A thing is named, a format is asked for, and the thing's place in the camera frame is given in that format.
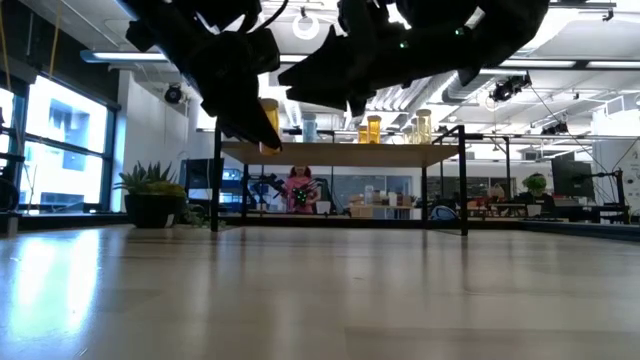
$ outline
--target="plant pot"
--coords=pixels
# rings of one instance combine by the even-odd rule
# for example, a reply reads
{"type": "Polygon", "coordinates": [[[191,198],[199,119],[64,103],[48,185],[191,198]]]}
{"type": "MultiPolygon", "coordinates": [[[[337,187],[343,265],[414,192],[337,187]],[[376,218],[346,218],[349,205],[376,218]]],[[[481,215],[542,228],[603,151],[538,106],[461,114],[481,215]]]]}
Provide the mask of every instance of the plant pot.
{"type": "Polygon", "coordinates": [[[182,213],[185,198],[169,195],[129,194],[124,197],[127,216],[142,229],[171,227],[182,213]]]}

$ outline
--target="spotlight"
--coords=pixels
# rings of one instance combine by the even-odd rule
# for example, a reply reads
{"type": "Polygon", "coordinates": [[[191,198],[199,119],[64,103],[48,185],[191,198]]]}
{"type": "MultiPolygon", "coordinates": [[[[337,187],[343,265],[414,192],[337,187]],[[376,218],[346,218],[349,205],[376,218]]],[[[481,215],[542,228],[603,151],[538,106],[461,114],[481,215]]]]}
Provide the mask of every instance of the spotlight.
{"type": "Polygon", "coordinates": [[[522,89],[531,86],[529,73],[525,76],[510,76],[507,81],[497,83],[489,97],[495,102],[505,102],[522,92],[522,89]]]}
{"type": "Polygon", "coordinates": [[[291,26],[293,34],[302,40],[313,40],[320,33],[320,21],[315,16],[307,15],[307,9],[305,7],[300,9],[300,14],[296,16],[291,26]],[[311,26],[307,30],[300,28],[300,22],[304,19],[311,20],[311,26]]]}
{"type": "Polygon", "coordinates": [[[557,134],[568,134],[569,126],[567,126],[566,122],[555,124],[554,126],[548,127],[546,129],[542,129],[541,135],[557,135],[557,134]]]}
{"type": "Polygon", "coordinates": [[[182,101],[182,90],[180,84],[169,85],[169,89],[164,94],[164,100],[172,105],[178,105],[182,101]]]}

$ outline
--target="table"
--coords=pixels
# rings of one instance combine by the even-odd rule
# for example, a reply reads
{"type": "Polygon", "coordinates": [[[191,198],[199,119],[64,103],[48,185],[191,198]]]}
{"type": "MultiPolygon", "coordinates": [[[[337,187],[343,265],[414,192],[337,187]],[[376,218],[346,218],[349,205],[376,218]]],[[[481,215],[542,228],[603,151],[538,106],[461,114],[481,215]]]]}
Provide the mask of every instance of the table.
{"type": "Polygon", "coordinates": [[[349,209],[384,209],[384,218],[387,218],[386,210],[393,210],[394,219],[411,219],[411,210],[413,206],[391,206],[391,205],[349,205],[349,209]]]}
{"type": "MultiPolygon", "coordinates": [[[[274,156],[264,156],[259,152],[256,145],[235,142],[221,141],[221,134],[216,130],[216,149],[214,162],[217,168],[222,168],[224,163],[221,159],[221,153],[236,159],[244,164],[243,172],[243,201],[241,223],[247,220],[246,199],[248,196],[247,184],[249,175],[249,165],[295,165],[305,164],[310,166],[351,166],[351,167],[394,167],[394,168],[421,168],[422,169],[422,194],[426,198],[426,182],[427,167],[444,161],[459,151],[464,153],[464,127],[457,126],[453,131],[460,131],[461,138],[457,145],[387,145],[387,144],[335,144],[335,143],[285,143],[283,144],[283,152],[274,156]]],[[[461,155],[459,166],[461,174],[466,173],[466,157],[461,155]]],[[[461,177],[461,192],[466,192],[466,176],[461,177]]],[[[214,193],[219,191],[220,179],[216,174],[212,181],[214,193]]],[[[211,217],[212,231],[215,231],[215,224],[218,219],[218,197],[213,196],[211,201],[211,217]]],[[[424,228],[428,221],[427,204],[423,203],[424,228]]],[[[460,228],[463,235],[467,235],[467,217],[466,208],[465,216],[461,217],[460,228]]],[[[322,226],[322,221],[326,219],[309,219],[317,221],[318,226],[322,226]]],[[[362,221],[354,226],[362,226],[362,221]]]]}

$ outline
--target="computer screen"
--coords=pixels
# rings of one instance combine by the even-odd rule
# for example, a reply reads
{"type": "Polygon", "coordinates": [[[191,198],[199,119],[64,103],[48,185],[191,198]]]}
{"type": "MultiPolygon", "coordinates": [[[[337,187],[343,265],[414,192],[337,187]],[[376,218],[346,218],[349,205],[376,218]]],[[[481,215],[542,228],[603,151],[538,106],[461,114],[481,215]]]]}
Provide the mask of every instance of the computer screen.
{"type": "Polygon", "coordinates": [[[556,195],[595,199],[591,164],[556,158],[551,162],[551,169],[556,195]]]}

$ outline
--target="shelf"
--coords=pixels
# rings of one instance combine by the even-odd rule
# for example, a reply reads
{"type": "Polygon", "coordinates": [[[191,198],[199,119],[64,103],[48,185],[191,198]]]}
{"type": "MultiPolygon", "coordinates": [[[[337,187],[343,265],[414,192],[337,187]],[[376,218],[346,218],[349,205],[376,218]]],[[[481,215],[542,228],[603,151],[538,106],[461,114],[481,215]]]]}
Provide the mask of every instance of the shelf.
{"type": "Polygon", "coordinates": [[[420,168],[458,154],[452,145],[377,145],[285,143],[282,153],[260,154],[258,146],[223,142],[222,152],[249,165],[316,165],[354,167],[420,168]]]}
{"type": "Polygon", "coordinates": [[[390,206],[390,205],[349,205],[350,209],[390,209],[390,210],[413,210],[413,206],[390,206]]]}

